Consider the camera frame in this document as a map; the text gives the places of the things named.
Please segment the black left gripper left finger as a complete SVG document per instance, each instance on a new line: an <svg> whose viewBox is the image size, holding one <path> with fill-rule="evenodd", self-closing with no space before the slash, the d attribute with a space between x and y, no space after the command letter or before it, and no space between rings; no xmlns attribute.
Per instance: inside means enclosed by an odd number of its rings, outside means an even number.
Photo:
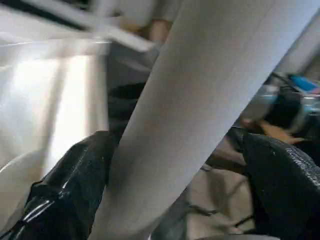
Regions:
<svg viewBox="0 0 320 240"><path fill-rule="evenodd" d="M117 146L105 130L74 144L13 215L11 240L87 240L109 183Z"/></svg>

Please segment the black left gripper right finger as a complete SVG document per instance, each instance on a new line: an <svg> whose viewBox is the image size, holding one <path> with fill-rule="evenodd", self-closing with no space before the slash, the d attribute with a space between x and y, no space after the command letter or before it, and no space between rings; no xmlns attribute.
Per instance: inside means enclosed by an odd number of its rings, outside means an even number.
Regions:
<svg viewBox="0 0 320 240"><path fill-rule="evenodd" d="M297 147L248 133L243 158L255 230L281 240L320 238L320 168Z"/></svg>

